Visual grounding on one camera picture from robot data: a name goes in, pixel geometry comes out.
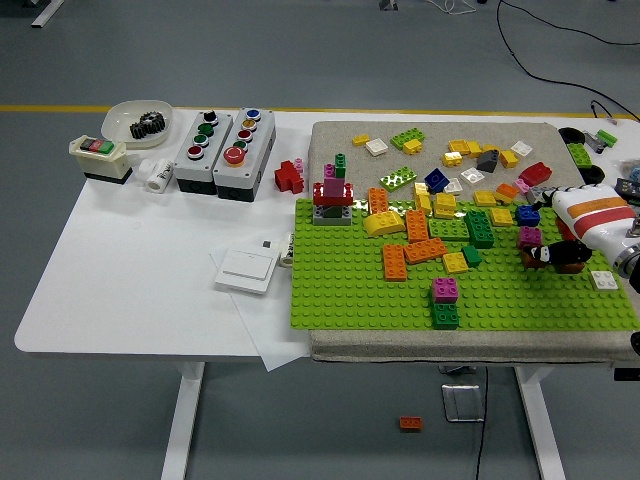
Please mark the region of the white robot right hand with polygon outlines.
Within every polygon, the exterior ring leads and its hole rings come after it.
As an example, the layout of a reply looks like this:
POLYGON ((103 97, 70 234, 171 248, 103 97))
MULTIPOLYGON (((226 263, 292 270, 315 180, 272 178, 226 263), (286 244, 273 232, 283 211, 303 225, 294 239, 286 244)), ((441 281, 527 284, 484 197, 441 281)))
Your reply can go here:
POLYGON ((532 258, 551 265, 589 260, 601 252, 611 268, 624 278, 639 272, 639 218, 613 187, 599 184, 565 187, 545 193, 534 205, 553 209, 574 236, 546 246, 527 246, 532 258))

